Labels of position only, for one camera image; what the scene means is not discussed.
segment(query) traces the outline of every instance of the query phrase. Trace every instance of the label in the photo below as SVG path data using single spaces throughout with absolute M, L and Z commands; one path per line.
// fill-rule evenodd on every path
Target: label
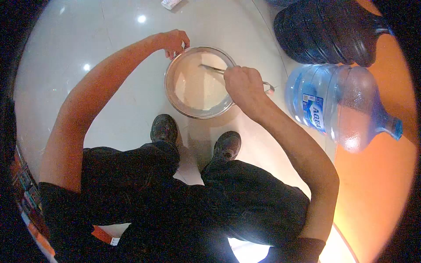
M 326 133 L 323 124 L 323 98 L 303 94 L 304 122 L 322 133 Z

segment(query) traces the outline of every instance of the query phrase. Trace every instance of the stainless steel bowl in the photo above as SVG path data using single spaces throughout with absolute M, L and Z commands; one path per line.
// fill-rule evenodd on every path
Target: stainless steel bowl
M 194 119 L 210 119 L 216 116 L 219 116 L 229 110 L 234 102 L 232 101 L 231 97 L 227 95 L 224 100 L 221 101 L 220 104 L 212 107 L 209 110 L 199 110 L 191 108 L 185 105 L 175 94 L 175 72 L 178 64 L 181 60 L 186 58 L 188 55 L 198 52 L 208 52 L 219 56 L 228 67 L 236 66 L 234 60 L 226 54 L 224 51 L 213 48 L 213 47 L 197 47 L 197 48 L 188 48 L 182 54 L 176 56 L 171 63 L 168 65 L 167 71 L 164 75 L 164 88 L 165 93 L 167 94 L 168 100 L 170 101 L 171 105 L 181 114 L 186 115 L 187 117 L 194 118 Z

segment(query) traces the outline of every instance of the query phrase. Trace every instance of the shoe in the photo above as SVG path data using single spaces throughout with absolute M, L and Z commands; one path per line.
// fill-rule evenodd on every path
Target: shoe
M 241 148 L 241 136 L 234 131 L 222 134 L 213 148 L 214 159 L 224 159 L 226 161 L 234 160 Z
M 152 123 L 151 140 L 166 141 L 176 144 L 178 136 L 178 129 L 176 121 L 168 114 L 158 115 Z

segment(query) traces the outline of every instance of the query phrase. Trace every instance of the bowl rim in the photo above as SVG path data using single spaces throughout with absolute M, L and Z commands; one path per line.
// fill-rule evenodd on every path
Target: bowl rim
M 192 50 L 192 49 L 196 49 L 196 48 L 211 48 L 211 49 L 215 49 L 215 50 L 217 50 L 217 51 L 219 51 L 219 52 L 221 52 L 222 54 L 224 54 L 231 62 L 232 62 L 232 64 L 234 65 L 234 66 L 236 66 L 237 64 L 235 63 L 235 61 L 232 59 L 232 57 L 230 56 L 230 55 L 228 55 L 225 51 L 223 51 L 222 49 L 220 49 L 220 48 L 216 48 L 216 47 L 213 47 L 213 46 L 208 46 L 208 45 L 200 45 L 200 46 L 197 46 L 197 47 L 189 47 L 189 48 L 186 48 L 185 50 L 184 50 L 184 52 L 183 53 L 181 53 L 181 54 L 178 54 L 176 57 L 174 57 L 172 60 L 171 60 L 171 62 L 170 62 L 170 64 L 168 65 L 168 67 L 167 67 L 167 70 L 165 71 L 165 74 L 164 74 L 164 90 L 165 90 L 165 95 L 167 96 L 167 99 L 168 99 L 168 101 L 170 102 L 170 104 L 178 111 L 178 112 L 180 112 L 181 114 L 183 114 L 184 116 L 187 116 L 187 117 L 190 117 L 190 118 L 193 118 L 193 119 L 198 119 L 198 120 L 206 120 L 206 119 L 211 119 L 211 118 L 214 118 L 214 117 L 216 117 L 216 116 L 220 116 L 220 115 L 222 115 L 223 113 L 225 113 L 226 111 L 228 111 L 233 105 L 235 105 L 235 103 L 232 101 L 232 98 L 230 97 L 229 99 L 230 99 L 230 103 L 228 104 L 228 106 L 226 107 L 226 108 L 224 108 L 222 111 L 220 111 L 220 112 L 218 112 L 218 113 L 215 113 L 215 114 L 213 114 L 213 115 L 210 115 L 210 116 L 206 116 L 206 117 L 200 117 L 200 116 L 193 116 L 193 115 L 190 115 L 190 114 L 188 114 L 188 113 L 186 113 L 186 112 L 184 112 L 184 111 L 182 111 L 181 109 L 179 109 L 176 105 L 175 105 L 175 103 L 170 99 L 170 97 L 169 97 L 169 95 L 168 95 L 168 89 L 167 89 L 167 77 L 168 77 L 168 72 L 169 72 L 169 70 L 170 70 L 170 68 L 172 67 L 172 65 L 174 65 L 174 63 L 177 61 L 177 60 L 179 60 L 179 58 L 180 57 L 182 57 L 184 54 L 186 54 L 186 52 L 187 51 L 190 51 L 190 50 Z

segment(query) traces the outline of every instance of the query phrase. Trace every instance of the sleeve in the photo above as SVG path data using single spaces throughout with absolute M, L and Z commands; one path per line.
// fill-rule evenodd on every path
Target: sleeve
M 51 183 L 41 182 L 40 198 L 50 245 L 58 262 L 112 260 L 113 246 L 94 237 L 86 205 L 80 195 Z
M 320 239 L 299 238 L 285 248 L 270 247 L 259 263 L 317 263 L 326 243 Z

